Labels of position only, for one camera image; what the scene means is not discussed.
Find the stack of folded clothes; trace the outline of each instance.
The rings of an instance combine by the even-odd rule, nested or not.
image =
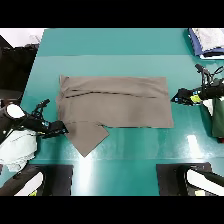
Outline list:
[[[201,59],[224,59],[224,28],[188,28],[194,54]]]

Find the robotic arm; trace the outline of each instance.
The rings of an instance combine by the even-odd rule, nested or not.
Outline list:
[[[172,102],[194,106],[201,104],[204,100],[224,96],[224,78],[214,79],[214,76],[221,73],[224,70],[224,67],[219,67],[213,74],[210,74],[206,68],[199,64],[196,64],[195,67],[198,69],[198,73],[202,74],[201,87],[193,90],[184,88],[179,89],[177,94],[171,99]]]
[[[39,103],[35,110],[28,114],[18,105],[9,104],[0,109],[0,144],[14,131],[24,128],[37,132],[43,138],[56,137],[68,133],[62,121],[48,122],[43,118],[43,109],[49,99]]]

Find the teal table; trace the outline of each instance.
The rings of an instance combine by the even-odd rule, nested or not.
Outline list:
[[[185,29],[48,29],[22,107],[31,112],[49,98],[44,117],[56,120],[60,74],[165,76],[172,97],[201,84],[196,63],[211,71],[223,65],[193,56]],[[172,104],[172,115],[173,129],[107,128],[110,136],[85,159],[65,136],[41,140],[30,163],[74,164],[72,195],[159,195],[158,163],[210,162],[224,176],[224,145],[211,137],[208,111]],[[4,167],[0,184],[10,175]]]

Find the yellow label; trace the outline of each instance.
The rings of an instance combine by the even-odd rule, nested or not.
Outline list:
[[[200,99],[200,97],[198,95],[191,96],[191,100],[194,103],[200,103],[201,102],[201,99]]]
[[[205,191],[203,191],[203,190],[195,191],[195,195],[196,196],[205,196]]]
[[[37,190],[35,190],[35,191],[32,192],[31,194],[29,194],[29,196],[37,196]]]

